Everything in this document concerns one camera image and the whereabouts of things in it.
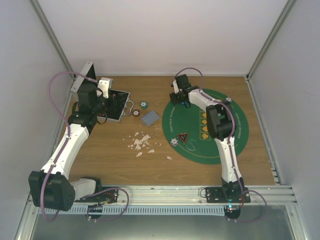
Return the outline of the clear round button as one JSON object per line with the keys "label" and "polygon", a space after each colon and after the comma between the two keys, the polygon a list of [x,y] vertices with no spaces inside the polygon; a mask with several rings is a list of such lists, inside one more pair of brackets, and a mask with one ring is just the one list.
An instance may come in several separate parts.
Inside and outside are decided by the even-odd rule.
{"label": "clear round button", "polygon": [[189,139],[186,144],[185,144],[186,148],[189,150],[189,151],[195,151],[197,150],[198,148],[198,142],[194,139]]}

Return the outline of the green fifty chip stack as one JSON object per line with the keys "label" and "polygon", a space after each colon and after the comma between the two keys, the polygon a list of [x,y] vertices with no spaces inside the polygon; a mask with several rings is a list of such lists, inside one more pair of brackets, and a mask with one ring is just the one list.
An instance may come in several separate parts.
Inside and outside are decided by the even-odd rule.
{"label": "green fifty chip stack", "polygon": [[148,103],[146,102],[146,101],[141,101],[140,102],[140,107],[142,108],[142,109],[147,109],[148,108]]}

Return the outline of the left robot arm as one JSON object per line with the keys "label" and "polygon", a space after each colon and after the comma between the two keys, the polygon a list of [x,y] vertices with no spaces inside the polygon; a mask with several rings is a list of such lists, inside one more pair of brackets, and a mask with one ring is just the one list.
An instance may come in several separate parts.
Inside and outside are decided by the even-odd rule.
{"label": "left robot arm", "polygon": [[81,198],[98,202],[103,197],[99,178],[82,177],[69,182],[69,174],[81,146],[98,123],[98,115],[107,113],[110,79],[98,85],[81,85],[77,96],[56,150],[40,171],[32,171],[28,177],[33,204],[42,210],[68,211]]}

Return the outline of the red triangle dealer button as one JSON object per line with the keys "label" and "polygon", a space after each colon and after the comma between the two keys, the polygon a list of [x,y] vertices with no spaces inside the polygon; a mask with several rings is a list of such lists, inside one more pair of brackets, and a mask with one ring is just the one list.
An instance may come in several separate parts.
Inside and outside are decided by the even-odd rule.
{"label": "red triangle dealer button", "polygon": [[188,138],[188,133],[180,133],[177,135],[177,137],[185,144]]}

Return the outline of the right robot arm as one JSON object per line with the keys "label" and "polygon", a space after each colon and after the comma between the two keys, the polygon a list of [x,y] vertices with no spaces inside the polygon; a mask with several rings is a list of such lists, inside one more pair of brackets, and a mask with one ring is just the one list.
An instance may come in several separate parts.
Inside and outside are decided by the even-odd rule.
{"label": "right robot arm", "polygon": [[220,194],[228,203],[234,202],[242,195],[244,183],[241,181],[241,173],[238,168],[235,150],[236,121],[230,102],[219,101],[200,87],[192,86],[187,75],[176,75],[171,86],[174,92],[170,100],[173,104],[193,104],[206,113],[207,129],[209,135],[214,138],[218,148],[221,162],[221,187]]}

